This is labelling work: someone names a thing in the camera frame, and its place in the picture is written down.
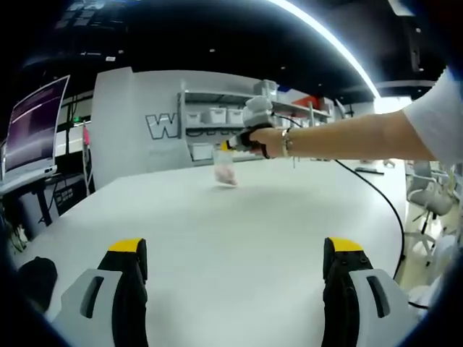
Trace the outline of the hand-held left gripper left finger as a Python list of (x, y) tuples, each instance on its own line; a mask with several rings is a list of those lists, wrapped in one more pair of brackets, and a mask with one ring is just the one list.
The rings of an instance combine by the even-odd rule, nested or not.
[(62, 295), (54, 328), (71, 346), (147, 346), (146, 241), (111, 245)]

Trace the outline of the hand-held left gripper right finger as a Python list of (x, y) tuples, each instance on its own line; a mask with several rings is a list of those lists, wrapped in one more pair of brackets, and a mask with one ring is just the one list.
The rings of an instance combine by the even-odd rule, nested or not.
[(323, 280), (322, 346), (398, 346), (411, 331), (408, 296), (359, 244), (326, 238)]

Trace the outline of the person's right hand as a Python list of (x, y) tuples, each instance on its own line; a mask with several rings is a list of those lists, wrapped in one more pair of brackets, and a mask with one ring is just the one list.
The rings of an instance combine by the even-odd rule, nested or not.
[(250, 152), (265, 158), (283, 158), (282, 130), (276, 128), (257, 129), (250, 134), (250, 141), (254, 143)]

